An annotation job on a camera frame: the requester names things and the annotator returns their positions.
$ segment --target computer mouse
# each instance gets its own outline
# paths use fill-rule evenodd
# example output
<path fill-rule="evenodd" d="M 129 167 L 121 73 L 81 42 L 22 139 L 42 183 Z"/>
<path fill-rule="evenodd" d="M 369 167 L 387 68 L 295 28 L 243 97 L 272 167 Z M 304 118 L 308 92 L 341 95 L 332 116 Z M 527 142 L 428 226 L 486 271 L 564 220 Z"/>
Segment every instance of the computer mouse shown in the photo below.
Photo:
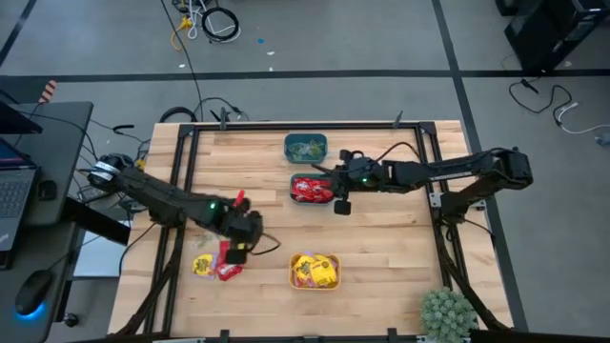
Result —
<path fill-rule="evenodd" d="M 22 315 L 33 313 L 42 304 L 53 280 L 47 270 L 33 272 L 15 297 L 15 310 Z"/>

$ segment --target yellow bowl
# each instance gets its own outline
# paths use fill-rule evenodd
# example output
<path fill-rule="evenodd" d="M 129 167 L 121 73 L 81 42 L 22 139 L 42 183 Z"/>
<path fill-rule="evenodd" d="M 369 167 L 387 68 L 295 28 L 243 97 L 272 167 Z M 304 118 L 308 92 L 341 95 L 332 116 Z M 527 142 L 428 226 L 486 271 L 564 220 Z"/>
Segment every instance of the yellow bowl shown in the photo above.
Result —
<path fill-rule="evenodd" d="M 331 260 L 335 261 L 335 263 L 336 263 L 336 282 L 333 282 L 333 283 L 329 284 L 329 287 L 324 287 L 324 288 L 298 287 L 295 284 L 295 272 L 293 271 L 293 265 L 296 263 L 296 261 L 298 261 L 299 258 L 301 258 L 302 255 L 303 255 L 302 253 L 297 253 L 297 254 L 293 255 L 293 257 L 290 259 L 290 263 L 288 264 L 288 282 L 290 282 L 290 285 L 293 286 L 293 288 L 295 290 L 332 291 L 332 290 L 336 290 L 339 287 L 339 285 L 341 284 L 341 263 L 339 262 L 339 258 L 333 254 L 325 255 L 325 256 L 330 258 Z"/>

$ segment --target green plant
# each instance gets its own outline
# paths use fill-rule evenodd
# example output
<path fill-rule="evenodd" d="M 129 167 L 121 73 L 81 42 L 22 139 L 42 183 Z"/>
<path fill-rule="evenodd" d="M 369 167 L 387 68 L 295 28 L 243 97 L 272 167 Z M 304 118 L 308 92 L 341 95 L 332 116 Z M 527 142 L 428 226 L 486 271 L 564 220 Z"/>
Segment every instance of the green plant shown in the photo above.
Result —
<path fill-rule="evenodd" d="M 477 313 L 464 295 L 448 288 L 429 291 L 419 311 L 423 330 L 437 343 L 460 343 L 476 329 Z"/>

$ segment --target black desk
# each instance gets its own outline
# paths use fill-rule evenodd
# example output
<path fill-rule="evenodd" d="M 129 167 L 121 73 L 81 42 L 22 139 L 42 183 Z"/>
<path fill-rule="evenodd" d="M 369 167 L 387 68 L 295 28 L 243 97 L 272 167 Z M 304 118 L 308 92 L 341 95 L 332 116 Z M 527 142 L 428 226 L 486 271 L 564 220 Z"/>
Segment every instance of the black desk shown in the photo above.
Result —
<path fill-rule="evenodd" d="M 31 112 L 35 106 L 35 104 L 27 104 L 14 107 L 20 111 Z M 53 103 L 38 107 L 36 114 L 63 119 L 86 130 L 92 108 L 91 102 Z M 83 217 L 104 217 L 104 220 L 117 224 L 67 199 L 72 173 L 83 144 L 83 132 L 69 124 L 48 118 L 33 117 L 32 121 L 42 126 L 43 132 L 23 135 L 17 149 L 30 155 L 32 161 L 41 167 L 38 181 L 53 180 L 56 183 L 57 198 L 53 201 L 40 202 L 34 195 L 30 200 L 24 218 L 26 225 L 19 230 L 13 248 L 12 266 L 8 271 L 0 272 L 0 341 L 2 342 L 44 341 L 57 315 L 63 316 L 61 307 L 67 300 L 65 292 L 69 289 L 66 288 L 65 281 L 69 272 L 68 266 L 73 262 L 69 258 L 63 259 L 53 267 L 52 285 L 40 313 L 28 318 L 19 317 L 14 311 L 14 298 L 32 272 L 48 268 L 76 246 L 78 227 L 88 229 L 89 226 L 77 227 L 73 223 L 74 219 L 82 224 L 87 222 Z M 17 139 L 17 136 L 3 137 L 10 143 Z M 129 232 L 124 234 L 127 241 Z"/>

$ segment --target wooden table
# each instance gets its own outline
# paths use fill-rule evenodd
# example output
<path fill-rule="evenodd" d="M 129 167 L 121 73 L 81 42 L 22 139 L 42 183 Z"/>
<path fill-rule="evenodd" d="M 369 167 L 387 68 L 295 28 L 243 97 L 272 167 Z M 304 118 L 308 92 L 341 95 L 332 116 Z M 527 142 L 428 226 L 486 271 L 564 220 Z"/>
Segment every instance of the wooden table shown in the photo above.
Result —
<path fill-rule="evenodd" d="M 458 121 L 437 121 L 437 137 L 444 159 L 468 153 Z M 179 125 L 157 124 L 146 172 L 169 181 Z M 228 282 L 207 280 L 191 273 L 201 253 L 217 252 L 212 233 L 187 226 L 173 312 L 172 337 L 213 336 L 222 329 L 231 336 L 385 335 L 421 334 L 419 301 L 431 289 L 440 289 L 439 264 L 432 220 L 424 189 L 407 194 L 352 193 L 352 215 L 333 213 L 333 206 L 308 207 L 289 196 L 291 175 L 314 172 L 308 165 L 286 161 L 286 134 L 301 131 L 205 131 L 198 141 L 193 192 L 236 196 L 245 190 L 252 207 L 263 215 L 265 231 L 282 246 L 275 252 L 250 256 L 244 272 Z M 416 144 L 405 130 L 316 131 L 328 137 L 329 155 L 323 165 L 339 163 L 340 149 L 361 150 L 378 156 L 399 141 Z M 190 144 L 185 145 L 186 161 Z M 433 161 L 430 142 L 427 154 Z M 386 157 L 414 160 L 406 147 Z M 186 162 L 178 185 L 184 185 Z M 450 182 L 452 190 L 472 178 Z M 470 210 L 467 218 L 486 226 L 483 212 Z M 147 214 L 134 221 L 130 241 L 150 226 Z M 468 276 L 474 290 L 496 317 L 511 325 L 490 236 L 471 224 L 458 226 Z M 160 229 L 150 231 L 125 257 L 109 332 L 120 329 L 150 289 Z M 265 248 L 261 241 L 260 248 Z M 341 285 L 333 292 L 306 292 L 291 288 L 288 263 L 296 252 L 336 254 L 343 266 Z M 162 293 L 155 330 L 165 308 Z"/>

